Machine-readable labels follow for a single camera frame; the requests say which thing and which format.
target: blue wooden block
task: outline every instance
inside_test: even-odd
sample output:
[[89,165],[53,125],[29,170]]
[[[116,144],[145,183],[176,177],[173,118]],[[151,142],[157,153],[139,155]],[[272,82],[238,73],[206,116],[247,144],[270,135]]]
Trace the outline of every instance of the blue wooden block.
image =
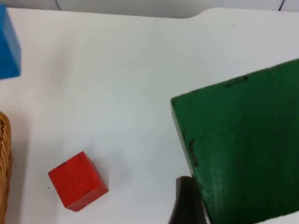
[[21,74],[21,48],[6,6],[0,4],[0,79]]

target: white table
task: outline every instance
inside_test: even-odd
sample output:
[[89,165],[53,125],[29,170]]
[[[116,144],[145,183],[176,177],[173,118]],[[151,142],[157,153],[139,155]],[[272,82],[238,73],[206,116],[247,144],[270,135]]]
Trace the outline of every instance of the white table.
[[[13,130],[8,224],[166,224],[175,180],[190,174],[170,98],[299,57],[297,13],[9,13],[22,75],[0,81]],[[74,213],[47,172],[81,150],[110,191]]]

